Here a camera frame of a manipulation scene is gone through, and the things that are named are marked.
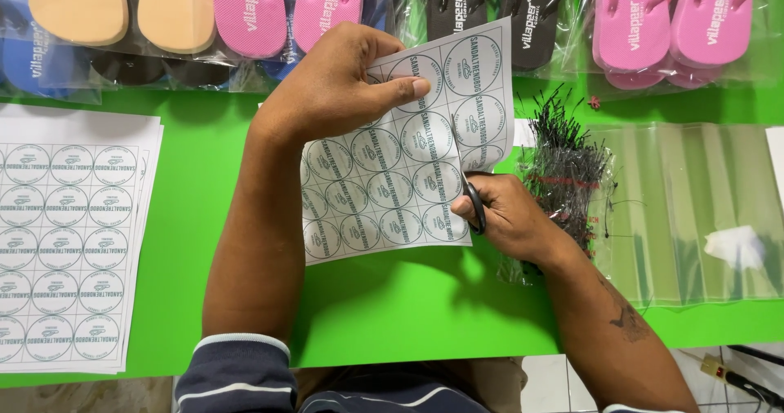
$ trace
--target green table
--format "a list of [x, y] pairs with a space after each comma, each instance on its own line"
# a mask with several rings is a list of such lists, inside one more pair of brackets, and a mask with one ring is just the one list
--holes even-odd
[[[557, 83], [515, 80], [531, 114], [531, 97]], [[583, 96], [575, 89], [574, 101]], [[245, 132], [259, 95], [160, 91], [106, 93], [103, 106], [29, 101], [49, 107], [154, 114], [165, 125], [158, 173], [136, 283], [121, 378], [182, 374], [201, 335], [201, 299], [236, 179]], [[619, 120], [784, 124], [784, 87], [606, 102], [592, 122]], [[502, 168], [509, 170], [510, 163]], [[557, 330], [543, 286], [495, 279], [497, 252], [412, 248], [307, 269], [292, 339], [292, 367], [558, 353]], [[669, 347], [784, 340], [784, 300], [652, 308], [644, 317]], [[116, 378], [105, 375], [0, 375], [0, 387]]]

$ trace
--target white tile floor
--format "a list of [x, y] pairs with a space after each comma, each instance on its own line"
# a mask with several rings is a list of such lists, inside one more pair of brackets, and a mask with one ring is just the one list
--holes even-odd
[[[784, 342], [750, 344], [749, 347], [784, 357]], [[748, 393], [725, 386], [700, 371], [706, 354], [718, 358], [731, 370], [784, 396], [784, 367], [749, 357], [725, 346], [672, 349], [701, 413], [784, 413], [768, 411]], [[520, 395], [523, 413], [567, 413], [596, 411], [596, 404], [565, 355], [526, 357], [523, 370], [528, 385]]]

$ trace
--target scissors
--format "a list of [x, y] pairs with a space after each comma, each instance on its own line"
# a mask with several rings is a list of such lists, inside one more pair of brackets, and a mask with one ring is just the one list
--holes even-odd
[[[455, 115], [452, 115], [452, 136], [454, 136], [455, 140], [455, 147], [457, 147], [457, 156], [460, 158], [460, 161], [463, 161], [463, 157], [460, 156], [460, 147], [457, 145], [457, 124], [455, 122]], [[468, 196], [471, 199], [471, 204], [474, 205], [474, 213], [477, 217], [477, 221], [479, 222], [479, 227], [476, 228], [473, 224], [469, 223], [471, 229], [474, 230], [474, 234], [477, 236], [481, 236], [485, 233], [485, 229], [487, 228], [487, 217], [485, 216], [485, 205], [482, 204], [482, 199], [479, 198], [479, 193], [477, 189], [474, 188], [474, 184], [468, 182], [468, 178], [466, 178], [466, 174], [463, 172], [463, 169], [460, 168], [460, 181], [463, 183], [463, 195]]]

